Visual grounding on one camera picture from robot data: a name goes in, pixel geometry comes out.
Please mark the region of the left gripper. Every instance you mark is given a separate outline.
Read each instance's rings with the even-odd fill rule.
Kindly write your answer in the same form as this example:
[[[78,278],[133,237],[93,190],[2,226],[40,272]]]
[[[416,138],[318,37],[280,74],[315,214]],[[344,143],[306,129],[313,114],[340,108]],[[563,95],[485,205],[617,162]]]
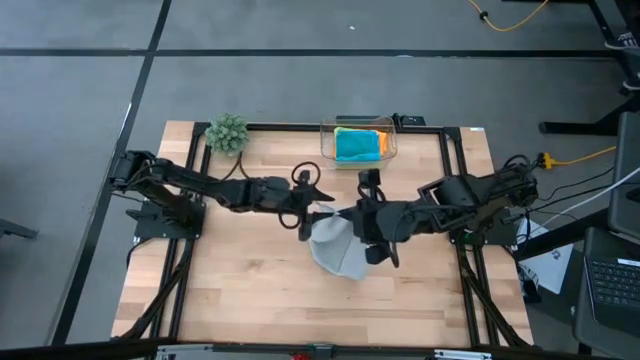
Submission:
[[[281,226],[288,230],[297,230],[298,239],[307,241],[311,238],[312,226],[315,222],[339,216],[339,212],[309,212],[308,208],[315,202],[333,202],[334,197],[322,192],[314,185],[307,182],[296,184],[291,190],[289,197],[278,208],[277,215]],[[285,215],[296,217],[294,224],[287,224]]]

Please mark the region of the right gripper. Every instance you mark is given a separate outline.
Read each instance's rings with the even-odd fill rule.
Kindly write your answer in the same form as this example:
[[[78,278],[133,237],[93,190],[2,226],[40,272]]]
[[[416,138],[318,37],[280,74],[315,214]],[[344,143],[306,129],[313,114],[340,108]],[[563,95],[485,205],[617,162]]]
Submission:
[[[389,242],[381,233],[376,216],[385,205],[386,197],[380,189],[380,171],[377,168],[358,173],[356,210],[344,208],[337,215],[352,220],[354,234],[366,245],[365,259],[370,265],[378,265],[391,257]]]

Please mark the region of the grey microfiber towel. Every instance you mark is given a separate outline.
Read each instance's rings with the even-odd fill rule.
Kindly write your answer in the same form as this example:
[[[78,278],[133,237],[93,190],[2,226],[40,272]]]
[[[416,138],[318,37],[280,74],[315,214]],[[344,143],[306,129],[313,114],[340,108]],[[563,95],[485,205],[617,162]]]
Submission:
[[[317,206],[330,216],[312,226],[309,246],[314,261],[333,275],[363,280],[369,268],[367,246],[354,235],[352,222],[339,216],[337,209],[319,203]]]

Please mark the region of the clear plastic bin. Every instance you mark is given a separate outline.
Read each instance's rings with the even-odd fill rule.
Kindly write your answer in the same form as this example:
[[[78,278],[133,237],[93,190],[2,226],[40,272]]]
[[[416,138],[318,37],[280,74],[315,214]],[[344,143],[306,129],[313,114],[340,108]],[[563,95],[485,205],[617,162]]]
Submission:
[[[389,133],[388,152],[379,154],[376,131]],[[387,116],[339,116],[320,125],[322,156],[336,170],[385,168],[398,154],[396,127]]]

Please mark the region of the white paper bag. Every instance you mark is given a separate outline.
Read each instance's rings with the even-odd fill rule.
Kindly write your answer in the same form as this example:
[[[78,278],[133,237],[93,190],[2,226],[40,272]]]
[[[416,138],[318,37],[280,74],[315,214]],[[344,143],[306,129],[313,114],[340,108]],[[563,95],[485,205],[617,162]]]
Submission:
[[[530,238],[533,239],[548,232],[548,229],[541,227],[534,221],[522,220],[517,231],[518,247],[524,247],[526,242],[526,231],[531,229]],[[518,262],[519,267],[525,271],[534,284],[559,295],[564,282],[564,278],[569,266],[569,261],[573,251],[573,244],[555,248],[552,251]]]

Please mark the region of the black side desk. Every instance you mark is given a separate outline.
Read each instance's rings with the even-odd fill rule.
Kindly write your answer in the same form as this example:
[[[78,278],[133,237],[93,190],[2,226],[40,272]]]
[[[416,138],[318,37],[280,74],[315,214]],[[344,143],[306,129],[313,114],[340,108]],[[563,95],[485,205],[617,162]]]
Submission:
[[[619,330],[603,326],[593,318],[591,301],[587,292],[585,273],[585,233],[594,227],[627,240],[635,240],[622,233],[613,231],[608,223],[609,212],[600,210],[577,221],[537,236],[529,241],[522,250],[516,252],[518,260],[525,260],[542,255],[555,248],[572,244],[579,240],[584,242],[583,257],[580,261],[581,275],[579,277],[579,293],[574,306],[573,333],[580,344],[596,349],[606,355],[622,358],[623,360],[640,360],[640,338]]]

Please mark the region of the black rig crossbar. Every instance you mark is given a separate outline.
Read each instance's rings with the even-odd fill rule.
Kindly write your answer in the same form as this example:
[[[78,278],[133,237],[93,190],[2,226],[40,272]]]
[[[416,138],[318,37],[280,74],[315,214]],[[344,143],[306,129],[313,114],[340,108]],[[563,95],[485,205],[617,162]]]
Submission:
[[[130,360],[155,356],[162,345],[180,343],[170,338],[116,339],[105,342],[77,343],[0,350],[0,360]],[[344,346],[329,344],[290,345],[255,343],[203,343],[215,346],[212,353],[304,354],[313,360],[331,360],[339,356],[400,356],[434,360],[435,349],[469,350],[491,353],[493,360],[622,360],[586,354],[551,352],[535,347],[517,348],[478,345],[470,348]]]

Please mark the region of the black laptop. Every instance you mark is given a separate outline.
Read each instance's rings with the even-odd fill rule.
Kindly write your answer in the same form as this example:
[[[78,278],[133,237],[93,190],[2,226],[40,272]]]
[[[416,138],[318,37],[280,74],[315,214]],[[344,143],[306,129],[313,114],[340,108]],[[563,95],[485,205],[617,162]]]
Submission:
[[[584,241],[594,320],[640,338],[640,243],[594,227]]]

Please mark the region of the grey chair leg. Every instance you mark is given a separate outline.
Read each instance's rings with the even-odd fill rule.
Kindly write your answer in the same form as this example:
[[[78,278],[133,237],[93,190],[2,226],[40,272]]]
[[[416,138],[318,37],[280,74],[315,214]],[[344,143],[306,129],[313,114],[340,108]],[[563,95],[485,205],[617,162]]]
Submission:
[[[0,238],[7,235],[34,239],[37,237],[37,234],[38,232],[36,230],[0,218]]]

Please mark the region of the black mounting bracket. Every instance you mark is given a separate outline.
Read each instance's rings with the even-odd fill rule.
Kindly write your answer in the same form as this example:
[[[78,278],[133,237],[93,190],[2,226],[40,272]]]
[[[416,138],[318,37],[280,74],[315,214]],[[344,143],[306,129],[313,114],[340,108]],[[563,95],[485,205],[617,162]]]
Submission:
[[[400,115],[398,113],[394,113],[391,118],[397,127],[426,125],[426,122],[422,116]]]

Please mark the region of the black aluminium table frame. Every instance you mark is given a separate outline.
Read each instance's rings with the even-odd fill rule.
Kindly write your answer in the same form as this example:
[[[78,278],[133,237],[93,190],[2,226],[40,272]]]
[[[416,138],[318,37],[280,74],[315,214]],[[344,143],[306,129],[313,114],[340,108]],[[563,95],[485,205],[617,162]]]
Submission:
[[[445,175],[443,159],[458,173],[456,149],[441,154],[440,137],[398,134],[398,153],[381,170],[391,200],[413,200],[416,189]],[[334,208],[354,205],[357,171],[334,170],[320,150],[320,133],[252,131],[242,163],[250,176],[289,178],[294,166],[322,167],[318,188]],[[353,281],[334,276],[312,259],[297,231],[277,215],[234,214],[206,200],[204,234],[195,241],[178,340],[265,344],[462,347],[471,345],[456,251],[448,236],[420,235],[398,245],[390,261]],[[150,240],[131,257],[112,336],[132,327],[157,293],[168,240]],[[516,266],[500,247],[483,249],[490,293],[509,324],[532,343]]]

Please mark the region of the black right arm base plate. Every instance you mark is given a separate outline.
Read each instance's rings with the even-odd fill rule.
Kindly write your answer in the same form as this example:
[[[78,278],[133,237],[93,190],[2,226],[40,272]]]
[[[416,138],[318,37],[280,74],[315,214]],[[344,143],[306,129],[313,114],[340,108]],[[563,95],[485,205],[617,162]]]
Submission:
[[[520,215],[512,215],[503,207],[496,210],[482,210],[470,222],[452,230],[450,241],[462,245],[514,245],[516,229],[514,223]]]

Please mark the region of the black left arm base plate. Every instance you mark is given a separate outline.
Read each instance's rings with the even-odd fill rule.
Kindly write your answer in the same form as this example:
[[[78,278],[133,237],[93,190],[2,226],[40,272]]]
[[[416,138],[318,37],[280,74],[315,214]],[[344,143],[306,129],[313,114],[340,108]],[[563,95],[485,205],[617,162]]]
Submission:
[[[141,239],[197,239],[202,233],[206,204],[191,202],[190,210],[192,218],[186,224],[171,220],[150,201],[145,201],[139,210],[127,210],[126,214],[136,222],[135,236]]]

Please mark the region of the silver metal bracket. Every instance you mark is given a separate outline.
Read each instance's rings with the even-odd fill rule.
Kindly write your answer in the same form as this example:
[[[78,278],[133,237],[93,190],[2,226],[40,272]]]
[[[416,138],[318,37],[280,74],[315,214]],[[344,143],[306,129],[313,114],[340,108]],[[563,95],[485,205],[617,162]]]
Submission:
[[[157,348],[153,360],[178,360],[179,356],[212,353],[214,348],[213,344],[203,343],[162,345]]]
[[[491,353],[469,350],[435,349],[434,360],[493,360]]]

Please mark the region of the black desk frame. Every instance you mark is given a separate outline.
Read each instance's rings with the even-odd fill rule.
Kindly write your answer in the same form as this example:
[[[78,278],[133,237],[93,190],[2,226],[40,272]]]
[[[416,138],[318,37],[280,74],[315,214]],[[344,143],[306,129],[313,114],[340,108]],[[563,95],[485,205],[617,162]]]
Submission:
[[[613,0],[613,2],[624,20],[626,26],[625,33],[631,32],[640,43],[640,0]],[[617,37],[606,35],[605,42]],[[627,79],[629,72],[625,69],[620,57],[614,51],[613,55],[614,59],[623,69]],[[630,91],[623,86],[623,92],[629,93],[631,98],[596,122],[541,122],[539,124],[539,130],[545,134],[615,136],[618,132],[619,120],[623,113],[640,112],[640,91]]]

